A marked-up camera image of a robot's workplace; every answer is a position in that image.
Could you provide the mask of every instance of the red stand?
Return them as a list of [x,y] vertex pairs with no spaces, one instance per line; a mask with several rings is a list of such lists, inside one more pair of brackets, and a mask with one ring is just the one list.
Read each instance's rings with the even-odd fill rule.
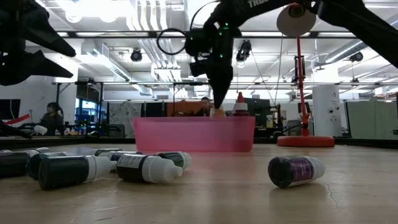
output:
[[298,88],[300,89],[301,110],[303,113],[303,125],[301,136],[281,136],[278,138],[278,146],[289,147],[334,147],[335,139],[329,136],[310,136],[308,129],[307,111],[305,109],[303,91],[303,68],[301,63],[300,37],[297,37],[297,57],[298,57]]

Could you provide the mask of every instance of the wooden table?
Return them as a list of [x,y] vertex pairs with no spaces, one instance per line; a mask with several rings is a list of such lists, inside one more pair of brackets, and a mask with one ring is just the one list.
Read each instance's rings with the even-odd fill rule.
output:
[[[79,145],[52,147],[119,147]],[[269,180],[275,156],[322,159],[313,184],[278,189]],[[193,165],[173,184],[132,184],[116,174],[44,192],[28,177],[0,180],[1,223],[398,223],[398,151],[255,145],[250,153],[193,153]]]

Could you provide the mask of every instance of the person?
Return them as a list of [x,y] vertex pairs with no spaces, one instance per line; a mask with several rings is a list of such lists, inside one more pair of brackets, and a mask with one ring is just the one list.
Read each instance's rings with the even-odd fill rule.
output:
[[47,113],[44,114],[40,124],[47,128],[46,135],[55,135],[58,130],[63,135],[63,110],[58,103],[49,103]]
[[210,99],[203,97],[200,100],[201,109],[195,114],[195,116],[210,116]]

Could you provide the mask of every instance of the pink plastic bin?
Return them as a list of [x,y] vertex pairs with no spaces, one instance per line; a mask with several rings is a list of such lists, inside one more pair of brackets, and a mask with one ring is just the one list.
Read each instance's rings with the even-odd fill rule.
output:
[[139,151],[249,152],[254,117],[135,118]]

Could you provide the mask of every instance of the red bottle cap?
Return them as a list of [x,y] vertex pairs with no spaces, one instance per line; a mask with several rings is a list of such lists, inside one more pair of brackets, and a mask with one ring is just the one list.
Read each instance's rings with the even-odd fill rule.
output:
[[237,102],[237,103],[244,103],[244,99],[243,99],[242,92],[239,92],[239,95],[238,95],[238,102]]

